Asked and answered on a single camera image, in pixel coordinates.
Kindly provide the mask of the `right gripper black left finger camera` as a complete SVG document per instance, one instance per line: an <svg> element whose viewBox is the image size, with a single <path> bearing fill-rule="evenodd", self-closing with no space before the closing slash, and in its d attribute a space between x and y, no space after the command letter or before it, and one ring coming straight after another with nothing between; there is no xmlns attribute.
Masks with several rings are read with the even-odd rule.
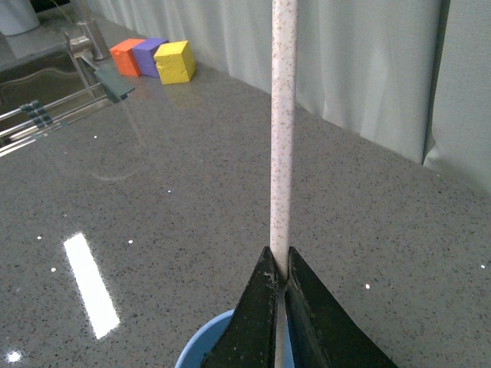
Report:
<svg viewBox="0 0 491 368"><path fill-rule="evenodd" d="M269 247L262 249L235 310L201 367L275 365L278 275Z"/></svg>

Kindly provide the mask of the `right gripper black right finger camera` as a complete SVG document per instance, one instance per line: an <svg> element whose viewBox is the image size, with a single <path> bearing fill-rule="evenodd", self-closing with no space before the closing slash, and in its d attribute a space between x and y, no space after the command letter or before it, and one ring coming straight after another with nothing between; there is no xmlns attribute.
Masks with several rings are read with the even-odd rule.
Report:
<svg viewBox="0 0 491 368"><path fill-rule="evenodd" d="M293 247L288 250L285 306L296 367L396 366Z"/></svg>

